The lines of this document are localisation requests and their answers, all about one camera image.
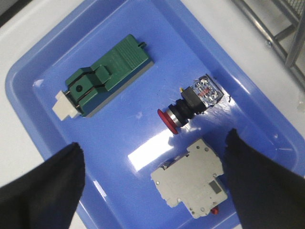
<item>green switch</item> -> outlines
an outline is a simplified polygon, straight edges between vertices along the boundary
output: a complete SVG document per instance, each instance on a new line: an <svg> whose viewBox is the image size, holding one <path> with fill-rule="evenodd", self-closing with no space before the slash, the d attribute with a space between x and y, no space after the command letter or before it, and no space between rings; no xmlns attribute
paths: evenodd
<svg viewBox="0 0 305 229"><path fill-rule="evenodd" d="M92 116L105 106L153 65L145 46L128 35L93 65L77 70L65 82L68 90L56 96L56 115L61 120L76 113Z"/></svg>

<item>white table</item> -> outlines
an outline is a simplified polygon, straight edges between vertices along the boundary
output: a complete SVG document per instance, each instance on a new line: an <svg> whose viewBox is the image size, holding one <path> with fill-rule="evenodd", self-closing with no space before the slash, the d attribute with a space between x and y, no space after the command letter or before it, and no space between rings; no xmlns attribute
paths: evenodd
<svg viewBox="0 0 305 229"><path fill-rule="evenodd" d="M33 0L0 28L0 186L43 162L5 95L6 75L26 51L81 2ZM305 137L305 114L297 110L302 93L272 49L234 4L229 0L182 2ZM71 228L85 228L77 215Z"/></svg>

